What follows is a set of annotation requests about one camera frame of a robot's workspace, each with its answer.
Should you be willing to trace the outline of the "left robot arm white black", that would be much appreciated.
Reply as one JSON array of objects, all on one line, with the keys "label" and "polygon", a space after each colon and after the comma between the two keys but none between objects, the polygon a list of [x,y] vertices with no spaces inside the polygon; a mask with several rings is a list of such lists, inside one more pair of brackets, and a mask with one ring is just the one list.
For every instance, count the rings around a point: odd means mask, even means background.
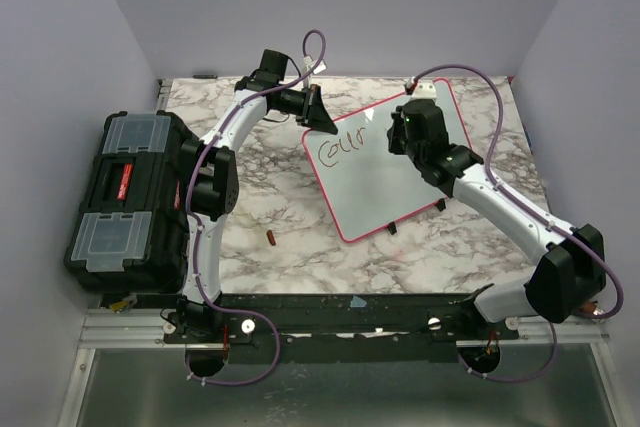
[{"label": "left robot arm white black", "polygon": [[217,124],[185,149],[184,206],[189,228],[187,274],[172,321],[176,331],[201,342],[214,340],[233,311],[220,305],[220,259],[226,221],[239,197],[237,153],[254,127],[276,110],[313,131],[336,134],[322,101],[321,87],[310,82],[326,68],[325,51],[303,52],[305,67],[287,82],[290,57],[266,49],[259,67],[234,86],[229,107]]}]

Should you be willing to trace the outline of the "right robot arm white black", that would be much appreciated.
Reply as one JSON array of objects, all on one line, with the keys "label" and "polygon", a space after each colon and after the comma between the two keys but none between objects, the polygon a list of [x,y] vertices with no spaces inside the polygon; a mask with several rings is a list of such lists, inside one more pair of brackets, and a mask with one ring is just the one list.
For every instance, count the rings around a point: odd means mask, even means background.
[{"label": "right robot arm white black", "polygon": [[391,114],[388,150],[407,156],[430,186],[471,207],[529,258],[530,277],[484,287],[460,326],[480,339],[509,317],[540,316],[559,324],[577,313],[606,285],[602,234],[575,228],[539,208],[496,178],[469,147],[450,142],[444,114],[431,99],[411,99]]}]

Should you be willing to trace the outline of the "dark red marker cap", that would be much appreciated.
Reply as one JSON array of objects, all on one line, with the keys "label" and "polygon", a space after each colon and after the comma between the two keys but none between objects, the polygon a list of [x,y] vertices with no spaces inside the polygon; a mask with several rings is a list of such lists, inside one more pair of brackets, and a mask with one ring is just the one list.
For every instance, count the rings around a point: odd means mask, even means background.
[{"label": "dark red marker cap", "polygon": [[276,246],[277,244],[276,244],[276,239],[275,239],[275,235],[274,235],[273,231],[272,230],[268,230],[266,235],[267,235],[269,244],[271,246]]}]

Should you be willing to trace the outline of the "whiteboard with pink frame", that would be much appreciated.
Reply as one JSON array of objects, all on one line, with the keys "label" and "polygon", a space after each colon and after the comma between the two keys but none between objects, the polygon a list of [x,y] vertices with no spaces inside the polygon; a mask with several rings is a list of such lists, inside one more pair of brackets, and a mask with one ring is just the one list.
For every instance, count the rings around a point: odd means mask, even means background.
[{"label": "whiteboard with pink frame", "polygon": [[399,92],[334,120],[336,135],[306,131],[302,145],[339,237],[357,242],[425,209],[446,206],[406,156],[388,152],[391,113],[410,97]]}]

